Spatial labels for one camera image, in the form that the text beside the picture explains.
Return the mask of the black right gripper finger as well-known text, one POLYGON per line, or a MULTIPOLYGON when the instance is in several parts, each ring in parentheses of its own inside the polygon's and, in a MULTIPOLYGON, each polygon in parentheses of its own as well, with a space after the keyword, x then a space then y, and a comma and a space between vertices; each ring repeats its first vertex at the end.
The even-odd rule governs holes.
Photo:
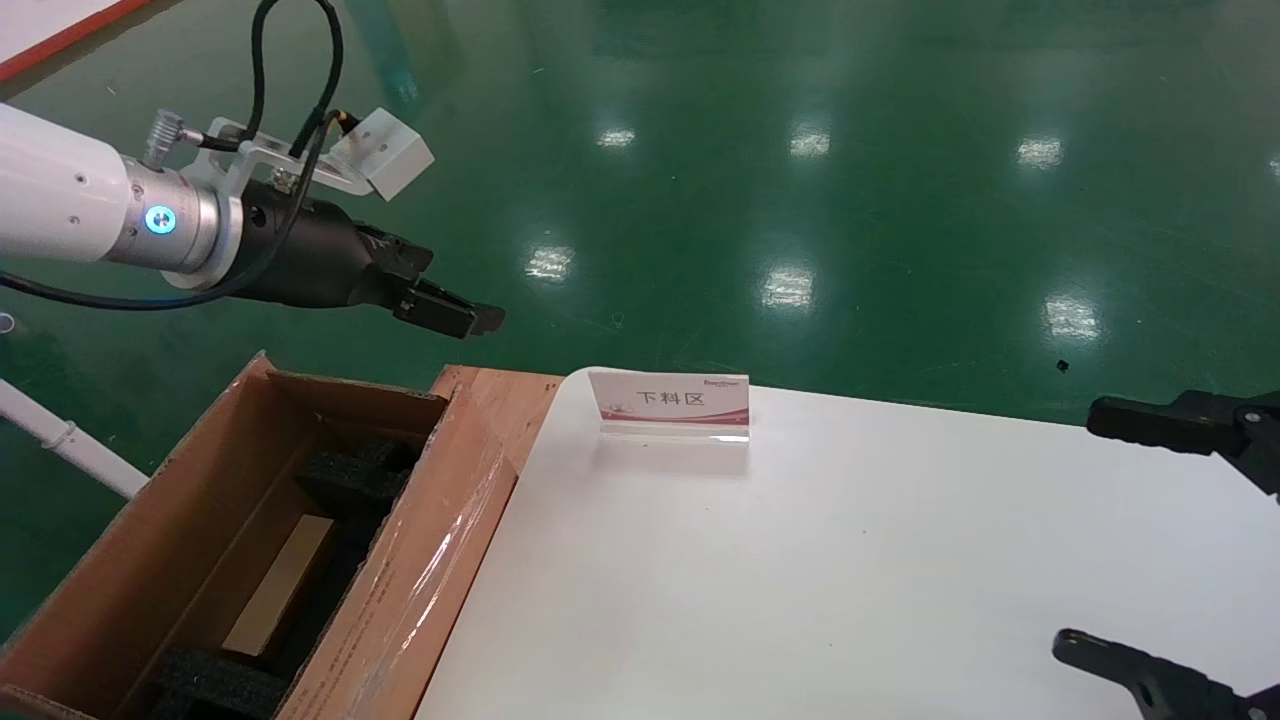
POLYGON ((1251 696, 1170 660, 1076 629, 1056 633, 1061 664, 1120 685, 1143 719, 1277 719, 1279 685, 1251 696))
POLYGON ((1277 391, 1240 398, 1189 389, 1164 405, 1101 397, 1089 407, 1085 429, 1176 454, 1216 454, 1263 495, 1277 498, 1277 391))

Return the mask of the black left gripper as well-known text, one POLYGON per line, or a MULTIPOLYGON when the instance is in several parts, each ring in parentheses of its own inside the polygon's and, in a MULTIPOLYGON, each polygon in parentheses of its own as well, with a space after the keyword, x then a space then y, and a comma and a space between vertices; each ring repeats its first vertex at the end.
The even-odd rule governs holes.
MULTIPOLYGON (((264 183, 248 184, 241 199, 239 272, 270 249, 292 208, 292 197, 264 183)), ((399 234, 355 222, 334 202, 307 200, 266 269, 238 297, 302 309, 389 307, 394 292, 408 286, 393 304, 398 320, 456 340, 498 332, 503 307, 417 281, 434 258, 399 234)))

